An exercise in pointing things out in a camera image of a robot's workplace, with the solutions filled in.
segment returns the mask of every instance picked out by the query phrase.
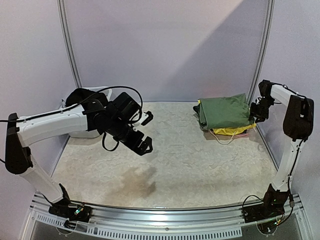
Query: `folded green fabric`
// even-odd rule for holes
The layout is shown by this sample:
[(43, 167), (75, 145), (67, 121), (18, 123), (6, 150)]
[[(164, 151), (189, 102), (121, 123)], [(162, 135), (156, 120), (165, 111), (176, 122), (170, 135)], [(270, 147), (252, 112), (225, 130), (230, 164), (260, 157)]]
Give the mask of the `folded green fabric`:
[(230, 97), (201, 98), (200, 104), (193, 109), (198, 114), (202, 130), (239, 128), (254, 123), (244, 93)]

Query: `white wall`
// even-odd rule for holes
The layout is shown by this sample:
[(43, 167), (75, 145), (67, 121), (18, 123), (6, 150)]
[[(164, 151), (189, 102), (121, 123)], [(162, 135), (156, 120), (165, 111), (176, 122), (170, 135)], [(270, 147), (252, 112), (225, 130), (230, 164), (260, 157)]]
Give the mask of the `white wall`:
[[(74, 88), (56, 0), (0, 1), (0, 119), (57, 109)], [(0, 123), (4, 159), (6, 124)], [(66, 136), (31, 151), (51, 173)], [(0, 163), (0, 239), (18, 239), (35, 189)]]
[(268, 0), (68, 0), (84, 86), (129, 85), (146, 101), (247, 93)]
[[(314, 100), (314, 129), (301, 154), (293, 192), (299, 193), (314, 239), (320, 239), (320, 1), (277, 0), (271, 33), (260, 75), (288, 85)], [(278, 163), (284, 138), (282, 123), (286, 109), (270, 108), (270, 118), (259, 123)]]

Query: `yellow fabric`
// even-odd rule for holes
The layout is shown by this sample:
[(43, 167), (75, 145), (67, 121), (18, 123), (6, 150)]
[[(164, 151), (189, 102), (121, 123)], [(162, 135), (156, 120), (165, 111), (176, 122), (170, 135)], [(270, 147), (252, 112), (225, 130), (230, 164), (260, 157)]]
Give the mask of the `yellow fabric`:
[(255, 128), (257, 124), (253, 123), (248, 126), (243, 126), (243, 127), (227, 127), (227, 128), (215, 128), (213, 129), (214, 134), (219, 134), (219, 135), (237, 135), (237, 134), (242, 134), (245, 130)]

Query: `robotic arm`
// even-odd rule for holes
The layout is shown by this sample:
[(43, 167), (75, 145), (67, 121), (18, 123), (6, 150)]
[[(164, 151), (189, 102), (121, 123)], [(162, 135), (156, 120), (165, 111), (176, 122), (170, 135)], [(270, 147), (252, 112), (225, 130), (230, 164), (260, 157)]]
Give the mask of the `robotic arm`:
[(250, 107), (251, 116), (255, 122), (263, 122), (269, 118), (269, 107), (275, 100), (287, 107), (283, 121), (283, 132), (288, 136), (281, 158), (278, 172), (269, 185), (261, 205), (243, 208), (246, 223), (272, 217), (277, 212), (285, 212), (284, 205), (289, 197), (290, 206), (294, 207), (291, 194), (291, 183), (295, 173), (300, 153), (314, 124), (314, 101), (300, 95), (286, 85), (263, 80), (259, 83), (259, 97)]
[(150, 153), (152, 139), (137, 130), (153, 119), (151, 112), (143, 113), (140, 105), (127, 93), (108, 101), (103, 93), (84, 88), (76, 89), (66, 100), (66, 108), (35, 116), (18, 117), (10, 114), (7, 125), (5, 167), (31, 183), (51, 203), (49, 213), (70, 221), (88, 222), (91, 208), (72, 205), (66, 189), (37, 164), (30, 145), (38, 141), (68, 134), (97, 130), (108, 133), (117, 142), (142, 156)]

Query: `green cloth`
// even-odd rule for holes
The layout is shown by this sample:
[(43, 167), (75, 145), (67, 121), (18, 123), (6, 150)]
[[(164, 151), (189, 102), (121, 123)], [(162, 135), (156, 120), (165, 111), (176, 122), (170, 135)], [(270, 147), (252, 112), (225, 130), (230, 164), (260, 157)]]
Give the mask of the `green cloth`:
[(239, 128), (251, 125), (250, 108), (244, 93), (230, 97), (201, 98), (193, 108), (202, 130)]

